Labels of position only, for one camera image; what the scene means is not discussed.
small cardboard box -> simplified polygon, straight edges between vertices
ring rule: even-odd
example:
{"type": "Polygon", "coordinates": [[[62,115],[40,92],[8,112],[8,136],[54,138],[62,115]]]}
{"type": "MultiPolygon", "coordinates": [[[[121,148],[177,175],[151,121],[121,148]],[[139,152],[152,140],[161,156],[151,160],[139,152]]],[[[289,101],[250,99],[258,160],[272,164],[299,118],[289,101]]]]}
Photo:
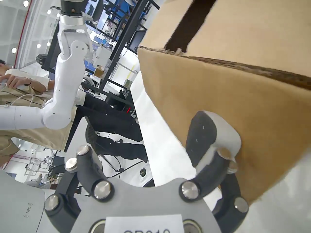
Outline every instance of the small cardboard box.
{"type": "Polygon", "coordinates": [[[238,131],[249,203],[311,146],[311,0],[166,0],[140,48],[144,86],[185,145],[197,111],[238,131]]]}
{"type": "Polygon", "coordinates": [[[101,78],[103,74],[104,74],[104,68],[101,65],[97,65],[94,71],[94,76],[101,78]]]}

black rubber pad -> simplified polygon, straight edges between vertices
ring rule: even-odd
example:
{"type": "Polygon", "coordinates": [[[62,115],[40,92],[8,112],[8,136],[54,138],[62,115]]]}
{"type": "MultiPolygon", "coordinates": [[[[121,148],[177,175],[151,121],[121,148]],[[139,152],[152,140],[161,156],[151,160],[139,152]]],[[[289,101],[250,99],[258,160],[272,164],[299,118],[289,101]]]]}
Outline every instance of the black rubber pad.
{"type": "Polygon", "coordinates": [[[216,141],[217,129],[213,120],[199,111],[191,120],[186,141],[186,151],[193,167],[196,167],[211,144],[216,141]]]}

white table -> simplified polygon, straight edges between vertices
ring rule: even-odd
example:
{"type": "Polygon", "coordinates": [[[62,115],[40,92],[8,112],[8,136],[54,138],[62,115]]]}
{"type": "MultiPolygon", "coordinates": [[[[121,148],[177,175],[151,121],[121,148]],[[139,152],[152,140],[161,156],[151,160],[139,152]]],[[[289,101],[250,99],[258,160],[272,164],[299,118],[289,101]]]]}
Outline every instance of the white table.
{"type": "MultiPolygon", "coordinates": [[[[131,86],[135,109],[156,186],[175,178],[191,179],[195,169],[190,159],[145,92],[141,72],[131,86]]],[[[221,198],[216,189],[205,197],[212,210],[221,198]]],[[[267,191],[236,231],[252,233],[310,232],[311,155],[304,157],[289,174],[267,191]]]]}

man's hand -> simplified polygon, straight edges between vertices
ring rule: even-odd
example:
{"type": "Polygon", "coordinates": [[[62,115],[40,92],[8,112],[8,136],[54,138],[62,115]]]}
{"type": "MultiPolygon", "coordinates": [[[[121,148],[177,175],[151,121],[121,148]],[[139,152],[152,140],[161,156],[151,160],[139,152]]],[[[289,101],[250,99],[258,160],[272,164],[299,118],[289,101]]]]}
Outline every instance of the man's hand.
{"type": "Polygon", "coordinates": [[[1,75],[0,76],[0,83],[4,80],[7,80],[7,85],[10,89],[17,89],[17,87],[24,85],[24,84],[30,84],[31,80],[24,77],[18,77],[14,75],[1,75]]]}

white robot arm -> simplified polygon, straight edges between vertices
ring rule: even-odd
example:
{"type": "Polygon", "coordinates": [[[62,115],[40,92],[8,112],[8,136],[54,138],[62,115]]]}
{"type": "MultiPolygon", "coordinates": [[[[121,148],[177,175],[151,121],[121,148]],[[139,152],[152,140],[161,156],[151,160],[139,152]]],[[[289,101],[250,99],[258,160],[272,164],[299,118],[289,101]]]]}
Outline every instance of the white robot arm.
{"type": "Polygon", "coordinates": [[[76,93],[85,72],[84,58],[92,56],[92,42],[79,8],[82,1],[61,0],[58,32],[61,53],[56,64],[53,98],[42,109],[1,106],[0,130],[62,129],[70,123],[76,93]]]}

